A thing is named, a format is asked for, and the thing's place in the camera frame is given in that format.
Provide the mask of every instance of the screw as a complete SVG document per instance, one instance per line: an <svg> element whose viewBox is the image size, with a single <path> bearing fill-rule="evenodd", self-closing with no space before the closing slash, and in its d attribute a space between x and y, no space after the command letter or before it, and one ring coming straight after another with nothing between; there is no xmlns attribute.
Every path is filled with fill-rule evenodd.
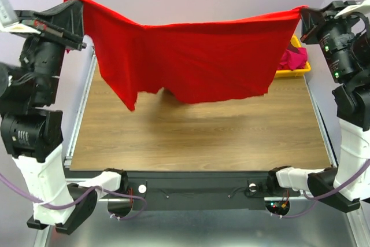
<svg viewBox="0 0 370 247"><path fill-rule="evenodd" d="M250 192L256 192L257 191L257 186L254 183L251 183L249 185L249 191Z"/></svg>
<svg viewBox="0 0 370 247"><path fill-rule="evenodd" d="M140 185L138 190L141 194L144 194L146 192L146 186L145 185Z"/></svg>

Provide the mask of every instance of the black metal frame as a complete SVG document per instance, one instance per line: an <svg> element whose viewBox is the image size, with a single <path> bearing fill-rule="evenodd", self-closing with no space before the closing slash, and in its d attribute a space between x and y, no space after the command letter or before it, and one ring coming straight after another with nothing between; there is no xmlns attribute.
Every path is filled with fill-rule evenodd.
<svg viewBox="0 0 370 247"><path fill-rule="evenodd" d="M71 171L65 168L65 177L69 180L90 179L101 171ZM268 171L243 172L149 172L128 171L129 187L136 196L144 197L147 210L203 210L203 209L252 209L265 210L265 197L281 198L283 192L271 195L263 191ZM137 188L145 185L147 191L140 194ZM255 192L250 188L256 185ZM290 196L299 196L290 190ZM135 202L134 210L141 208Z"/></svg>

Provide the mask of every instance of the black cable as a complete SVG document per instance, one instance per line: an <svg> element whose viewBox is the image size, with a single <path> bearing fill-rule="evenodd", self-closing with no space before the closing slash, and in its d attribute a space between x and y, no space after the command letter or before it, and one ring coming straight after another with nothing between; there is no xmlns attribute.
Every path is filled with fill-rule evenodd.
<svg viewBox="0 0 370 247"><path fill-rule="evenodd" d="M367 18L367 16L365 16L364 14L362 14L360 12L352 12L347 17L349 17L351 15L355 15L355 16L359 17L360 19L362 19L362 21L364 22L364 30L366 30L367 36L368 36L368 38L370 38L370 22L369 22L369 19ZM362 30L361 32L357 33L356 34L356 37L360 36L361 33L364 30Z"/></svg>
<svg viewBox="0 0 370 247"><path fill-rule="evenodd" d="M34 61L32 61L33 53L35 52L39 41L40 37L38 35L31 35L25 40L23 44L23 49L19 60L23 62L27 66L27 68L32 67L32 64L34 63Z"/></svg>
<svg viewBox="0 0 370 247"><path fill-rule="evenodd" d="M28 72L25 75L23 75L18 80L14 81L11 86L20 86L26 82L29 82L30 80L36 78L38 75L34 72Z"/></svg>

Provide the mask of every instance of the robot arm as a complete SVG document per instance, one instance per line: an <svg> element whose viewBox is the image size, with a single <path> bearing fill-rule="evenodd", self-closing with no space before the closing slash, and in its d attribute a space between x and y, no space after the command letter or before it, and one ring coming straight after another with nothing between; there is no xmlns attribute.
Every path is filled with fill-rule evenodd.
<svg viewBox="0 0 370 247"><path fill-rule="evenodd" d="M370 0L334 1L323 9L301 11L303 43L319 44L337 87L332 93L338 106L342 144L338 168L307 170L275 168L269 173L269 185L309 191L313 196L349 185L321 202L343 212L360 207L359 200L370 200L370 169L356 177L370 159L370 24L365 13ZM362 20L365 32L357 35L351 27Z"/></svg>
<svg viewBox="0 0 370 247"><path fill-rule="evenodd" d="M7 153L35 199L27 225L37 229L52 225L57 232L70 234L107 194L103 189L128 191L126 172L116 169L107 169L88 182L67 184L62 166L62 112L43 109L55 103L65 51L86 47L83 4L70 0L34 12L14 11L8 0L0 0L0 31L25 38L21 67L0 62L0 131ZM95 190L76 202L91 187Z"/></svg>

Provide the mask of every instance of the table surface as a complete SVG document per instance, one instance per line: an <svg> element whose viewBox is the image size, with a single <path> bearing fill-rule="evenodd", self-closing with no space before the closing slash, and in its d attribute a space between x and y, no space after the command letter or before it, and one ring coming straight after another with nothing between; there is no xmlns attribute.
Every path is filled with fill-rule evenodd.
<svg viewBox="0 0 370 247"><path fill-rule="evenodd" d="M304 78L275 79L269 93L180 103L168 91L139 93L130 112L98 66L71 169L254 171L330 165Z"/></svg>

